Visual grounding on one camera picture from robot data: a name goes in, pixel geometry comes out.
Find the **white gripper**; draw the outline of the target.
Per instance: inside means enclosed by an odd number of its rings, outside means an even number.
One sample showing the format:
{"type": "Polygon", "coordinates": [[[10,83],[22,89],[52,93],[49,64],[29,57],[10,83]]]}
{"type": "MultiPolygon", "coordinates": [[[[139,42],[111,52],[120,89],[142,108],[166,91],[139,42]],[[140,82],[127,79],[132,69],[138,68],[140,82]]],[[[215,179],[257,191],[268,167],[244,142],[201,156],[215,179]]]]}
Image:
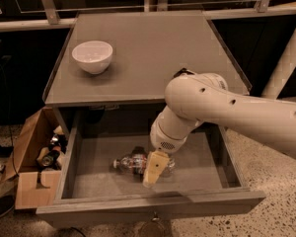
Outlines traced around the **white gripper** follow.
{"type": "Polygon", "coordinates": [[[148,154],[143,176],[144,187],[151,188],[156,184],[170,161],[167,153],[177,152],[185,144],[188,135],[189,125],[185,120],[157,118],[153,122],[150,140],[157,150],[148,154]]]}

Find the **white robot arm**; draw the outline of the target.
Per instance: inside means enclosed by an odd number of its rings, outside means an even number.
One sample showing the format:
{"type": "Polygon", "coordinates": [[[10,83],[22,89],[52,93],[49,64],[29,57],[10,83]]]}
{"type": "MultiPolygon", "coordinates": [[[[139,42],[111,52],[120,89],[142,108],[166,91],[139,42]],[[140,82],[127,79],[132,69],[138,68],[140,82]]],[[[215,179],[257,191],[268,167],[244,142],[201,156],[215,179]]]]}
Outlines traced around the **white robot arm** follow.
{"type": "Polygon", "coordinates": [[[296,159],[296,103],[233,93],[216,73],[184,69],[165,88],[166,106],[151,126],[143,186],[153,187],[189,134],[205,122],[229,127],[296,159]]]}

